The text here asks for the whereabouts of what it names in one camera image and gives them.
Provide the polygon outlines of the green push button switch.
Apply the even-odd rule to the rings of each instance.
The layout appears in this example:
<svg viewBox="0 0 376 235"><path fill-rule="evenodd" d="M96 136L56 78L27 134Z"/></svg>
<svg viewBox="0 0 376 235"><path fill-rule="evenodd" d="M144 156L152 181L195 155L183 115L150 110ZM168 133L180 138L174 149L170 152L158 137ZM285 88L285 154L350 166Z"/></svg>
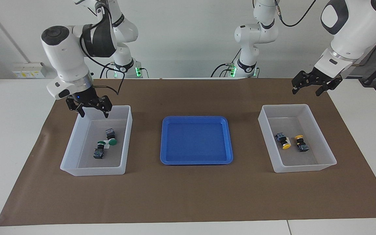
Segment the green push button switch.
<svg viewBox="0 0 376 235"><path fill-rule="evenodd" d="M110 128L105 131L106 139L109 145L114 146L117 144L116 134L114 129Z"/></svg>
<svg viewBox="0 0 376 235"><path fill-rule="evenodd" d="M104 141L97 142L97 148L94 149L94 153L93 153L94 159L103 159L105 145L106 145L106 142Z"/></svg>

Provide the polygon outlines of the yellow push button switch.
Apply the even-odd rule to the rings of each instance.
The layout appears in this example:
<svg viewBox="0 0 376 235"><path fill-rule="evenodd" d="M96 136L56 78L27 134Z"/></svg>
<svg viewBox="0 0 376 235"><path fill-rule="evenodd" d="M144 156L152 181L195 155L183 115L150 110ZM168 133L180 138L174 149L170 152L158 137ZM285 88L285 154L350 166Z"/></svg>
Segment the yellow push button switch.
<svg viewBox="0 0 376 235"><path fill-rule="evenodd" d="M304 153L310 150L309 146L304 141L303 135L297 135L294 137L294 139L296 140L296 146L300 153Z"/></svg>
<svg viewBox="0 0 376 235"><path fill-rule="evenodd" d="M283 150L286 150L288 148L290 148L291 146L288 145L288 143L286 142L286 136L283 132L281 133L277 133L275 136L274 136L275 140L280 144L280 147L283 149Z"/></svg>

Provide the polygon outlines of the translucent plastic box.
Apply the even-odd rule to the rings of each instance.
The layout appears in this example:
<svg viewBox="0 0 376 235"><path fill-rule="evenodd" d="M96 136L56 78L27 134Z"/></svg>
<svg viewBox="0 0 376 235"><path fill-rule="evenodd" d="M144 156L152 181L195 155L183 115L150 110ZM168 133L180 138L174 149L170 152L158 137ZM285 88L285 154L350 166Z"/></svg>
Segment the translucent plastic box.
<svg viewBox="0 0 376 235"><path fill-rule="evenodd" d="M337 163L307 104L263 105L258 122L274 172L319 171ZM291 141L286 150L274 138L281 132ZM304 136L309 151L298 151L294 139L297 135Z"/></svg>
<svg viewBox="0 0 376 235"><path fill-rule="evenodd" d="M95 108L83 108L78 116L61 162L61 170L80 176L123 175L131 137L133 117L129 105L115 105L109 117ZM103 159L94 159L98 141L106 143L107 129L114 129L117 144L104 150Z"/></svg>

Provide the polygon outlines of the blue plastic tray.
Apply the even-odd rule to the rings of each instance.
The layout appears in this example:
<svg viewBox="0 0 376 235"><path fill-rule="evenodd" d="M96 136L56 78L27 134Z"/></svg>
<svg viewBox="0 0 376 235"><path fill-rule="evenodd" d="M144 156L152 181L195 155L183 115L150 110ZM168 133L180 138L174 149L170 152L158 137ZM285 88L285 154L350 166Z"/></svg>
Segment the blue plastic tray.
<svg viewBox="0 0 376 235"><path fill-rule="evenodd" d="M223 116L168 116L162 122L164 165L228 165L233 162L228 120Z"/></svg>

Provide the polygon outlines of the brown paper table mat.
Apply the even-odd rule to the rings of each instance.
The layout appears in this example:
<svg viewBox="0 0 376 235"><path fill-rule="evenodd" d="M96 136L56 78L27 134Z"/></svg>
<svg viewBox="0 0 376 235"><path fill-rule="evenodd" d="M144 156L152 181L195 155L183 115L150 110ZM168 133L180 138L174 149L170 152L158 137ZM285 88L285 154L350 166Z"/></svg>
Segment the brown paper table mat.
<svg viewBox="0 0 376 235"><path fill-rule="evenodd" d="M376 177L327 93L291 93L289 79L127 80L115 105L132 111L124 175L75 177L60 169L77 113L55 101L0 226L84 223L376 218ZM337 164L275 173L258 123L265 104L307 104ZM167 116L223 116L234 160L220 166L160 161Z"/></svg>

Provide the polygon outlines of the white wall socket box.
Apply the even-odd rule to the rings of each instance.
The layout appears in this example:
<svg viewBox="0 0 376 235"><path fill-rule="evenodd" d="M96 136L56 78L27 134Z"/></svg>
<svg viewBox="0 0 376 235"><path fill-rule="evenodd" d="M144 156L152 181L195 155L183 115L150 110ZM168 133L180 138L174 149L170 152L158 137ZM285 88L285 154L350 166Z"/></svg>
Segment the white wall socket box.
<svg viewBox="0 0 376 235"><path fill-rule="evenodd" d="M42 62L15 63L11 71L18 79L45 79L48 75Z"/></svg>

